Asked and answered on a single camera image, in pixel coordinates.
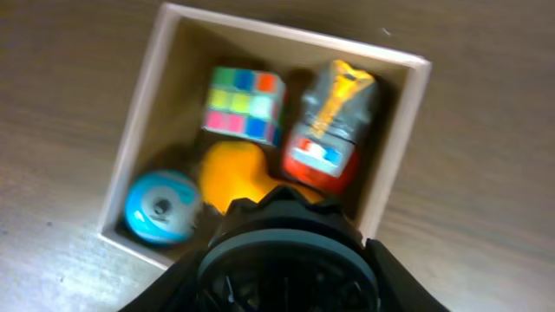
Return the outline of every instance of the gray ring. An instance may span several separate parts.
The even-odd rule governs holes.
[[[204,259],[200,263],[198,278],[202,276],[202,274],[205,272],[206,268],[208,268],[210,264],[217,261],[229,250],[233,250],[239,246],[245,247],[251,244],[277,242],[291,242],[333,251],[338,256],[353,263],[366,276],[366,278],[370,280],[377,293],[377,282],[375,280],[374,272],[364,261],[364,259],[362,259],[362,257],[360,257],[352,249],[343,244],[340,244],[339,242],[331,238],[327,238],[316,233],[291,229],[268,229],[252,231],[237,235],[236,237],[232,237],[224,241],[223,243],[210,250],[208,254],[206,254]]]

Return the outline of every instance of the open box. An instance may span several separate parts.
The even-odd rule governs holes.
[[[152,159],[169,146],[199,141],[206,86],[220,60],[263,63],[286,75],[297,68],[317,72],[341,59],[375,75],[387,89],[371,153],[358,182],[352,221],[373,237],[428,83],[431,64],[392,49],[166,3],[160,8],[127,118],[103,206],[100,237],[163,269],[180,248],[152,249],[121,228],[127,190]]]

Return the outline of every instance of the black mechanical device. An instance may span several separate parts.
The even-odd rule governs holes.
[[[339,205],[279,186],[205,214],[190,250],[122,311],[447,311]]]

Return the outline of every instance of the blue and white ball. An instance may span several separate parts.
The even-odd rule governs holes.
[[[137,236],[153,244],[176,244],[193,234],[202,202],[194,183],[173,171],[142,176],[131,187],[125,219]]]

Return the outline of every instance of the wooden surface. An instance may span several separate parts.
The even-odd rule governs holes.
[[[555,3],[181,3],[431,60],[378,237],[453,310],[555,310]],[[0,3],[0,310],[113,311],[160,274],[94,234],[158,5]]]

